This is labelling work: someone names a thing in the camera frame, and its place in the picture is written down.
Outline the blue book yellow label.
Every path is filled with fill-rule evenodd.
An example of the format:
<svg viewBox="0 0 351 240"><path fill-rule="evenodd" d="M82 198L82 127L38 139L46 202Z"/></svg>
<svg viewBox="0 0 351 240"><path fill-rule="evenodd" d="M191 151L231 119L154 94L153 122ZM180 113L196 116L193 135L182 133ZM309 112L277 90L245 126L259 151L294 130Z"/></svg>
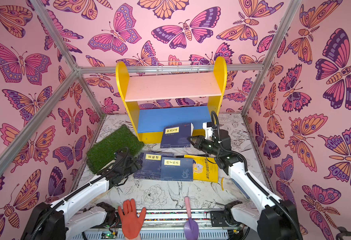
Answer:
<svg viewBox="0 0 351 240"><path fill-rule="evenodd" d="M193 130L194 125L192 123L165 127L161 138L160 148L169 149L191 147L189 137L192 136Z"/></svg>

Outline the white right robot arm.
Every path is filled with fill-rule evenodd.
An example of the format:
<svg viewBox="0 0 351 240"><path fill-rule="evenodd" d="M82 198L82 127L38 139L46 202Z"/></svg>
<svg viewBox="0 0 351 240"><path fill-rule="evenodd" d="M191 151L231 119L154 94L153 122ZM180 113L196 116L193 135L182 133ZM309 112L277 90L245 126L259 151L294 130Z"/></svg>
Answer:
<svg viewBox="0 0 351 240"><path fill-rule="evenodd" d="M230 212L236 222L256 231L262 240L301 240L303 238L296 206L283 201L259 181L248 169L246 158L231 148L231 140L214 131L213 139L204 136L189 137L194 148L213 155L218 167L234 180L255 205L255 209L236 205Z"/></svg>

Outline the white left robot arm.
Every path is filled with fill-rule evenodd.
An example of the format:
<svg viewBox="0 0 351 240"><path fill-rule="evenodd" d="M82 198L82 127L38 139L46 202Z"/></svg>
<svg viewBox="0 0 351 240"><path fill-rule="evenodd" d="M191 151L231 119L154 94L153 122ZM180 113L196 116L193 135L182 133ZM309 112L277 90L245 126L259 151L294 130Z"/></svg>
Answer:
<svg viewBox="0 0 351 240"><path fill-rule="evenodd" d="M82 208L96 197L125 183L142 167L127 150L115 153L86 184L52 203L38 204L32 211L21 239L70 240L92 227L110 227L116 222L116 210L107 203L98 203L83 212Z"/></svg>

